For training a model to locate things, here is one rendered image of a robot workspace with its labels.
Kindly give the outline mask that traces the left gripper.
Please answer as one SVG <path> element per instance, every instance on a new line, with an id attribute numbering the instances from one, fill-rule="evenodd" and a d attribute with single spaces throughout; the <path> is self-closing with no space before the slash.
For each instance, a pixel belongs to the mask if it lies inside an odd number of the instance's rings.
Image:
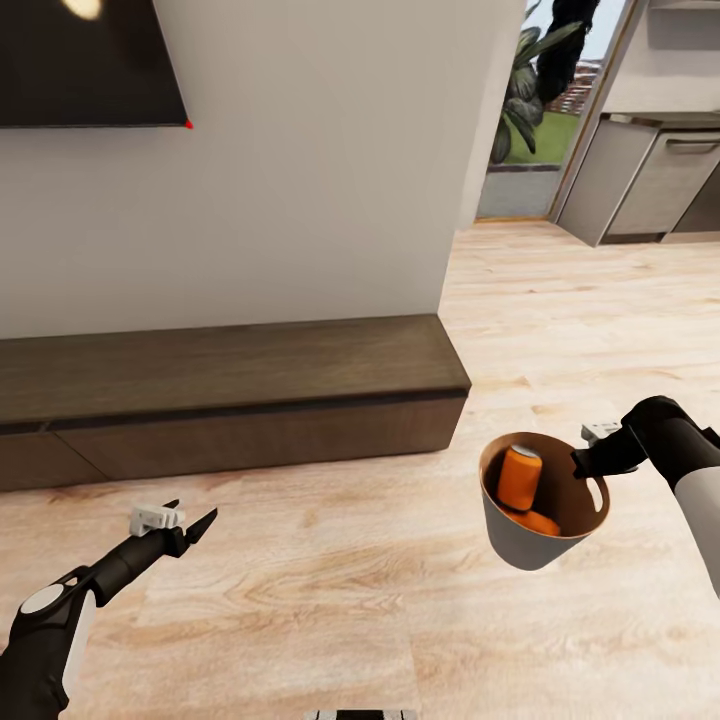
<path id="1" fill-rule="evenodd" d="M 178 500 L 171 501 L 164 505 L 165 507 L 175 509 L 179 504 Z M 125 539 L 123 543 L 111 549 L 120 557 L 131 572 L 131 582 L 137 579 L 141 573 L 144 573 L 148 567 L 153 565 L 159 557 L 169 555 L 169 557 L 179 558 L 191 545 L 196 545 L 203 533 L 212 525 L 217 518 L 218 509 L 210 511 L 200 521 L 193 523 L 187 530 L 186 535 L 183 533 L 182 527 L 173 527 L 173 529 L 155 529 L 149 531 L 142 537 L 131 535 Z"/>

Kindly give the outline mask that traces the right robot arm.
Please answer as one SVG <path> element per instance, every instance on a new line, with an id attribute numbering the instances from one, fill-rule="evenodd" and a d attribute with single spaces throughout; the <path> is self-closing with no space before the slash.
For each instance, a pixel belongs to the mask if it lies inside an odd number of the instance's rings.
<path id="1" fill-rule="evenodd" d="M 676 401 L 655 395 L 639 401 L 620 424 L 583 423 L 581 439 L 589 448 L 570 456 L 585 479 L 634 473 L 650 460 L 680 504 L 720 599 L 720 432 L 703 430 Z"/>

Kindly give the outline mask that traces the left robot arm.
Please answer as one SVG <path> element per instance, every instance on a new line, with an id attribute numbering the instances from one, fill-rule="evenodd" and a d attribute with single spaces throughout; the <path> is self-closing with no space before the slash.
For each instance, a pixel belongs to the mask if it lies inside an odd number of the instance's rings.
<path id="1" fill-rule="evenodd" d="M 91 567 L 79 565 L 31 595 L 17 611 L 0 655 L 0 720 L 58 720 L 69 704 L 96 608 L 104 607 L 159 557 L 179 558 L 217 518 L 210 511 L 183 533 L 178 500 L 133 508 L 128 539 Z M 68 586 L 74 577 L 77 584 Z"/>

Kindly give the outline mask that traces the trash can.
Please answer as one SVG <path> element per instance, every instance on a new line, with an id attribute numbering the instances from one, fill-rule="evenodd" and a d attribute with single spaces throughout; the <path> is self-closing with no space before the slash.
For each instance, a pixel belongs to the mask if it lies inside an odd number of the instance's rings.
<path id="1" fill-rule="evenodd" d="M 514 522 L 512 513 L 496 506 L 496 488 L 507 451 L 522 445 L 541 454 L 543 464 L 532 512 L 550 518 L 560 536 L 546 536 Z M 489 541 L 497 555 L 523 571 L 545 567 L 571 547 L 595 533 L 609 517 L 611 492 L 604 477 L 593 477 L 602 496 L 597 509 L 587 479 L 576 476 L 576 463 L 570 454 L 573 445 L 560 439 L 530 431 L 499 435 L 490 441 L 479 457 L 478 472 Z"/>

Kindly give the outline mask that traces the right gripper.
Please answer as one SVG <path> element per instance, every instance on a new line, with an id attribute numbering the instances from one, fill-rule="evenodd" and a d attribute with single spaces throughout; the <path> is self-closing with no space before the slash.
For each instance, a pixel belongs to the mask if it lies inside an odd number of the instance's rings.
<path id="1" fill-rule="evenodd" d="M 613 447 L 611 435 L 594 447 L 575 449 L 570 456 L 576 463 L 576 474 L 585 479 L 611 475 L 624 475 L 638 471 L 642 461 L 629 461 Z"/>

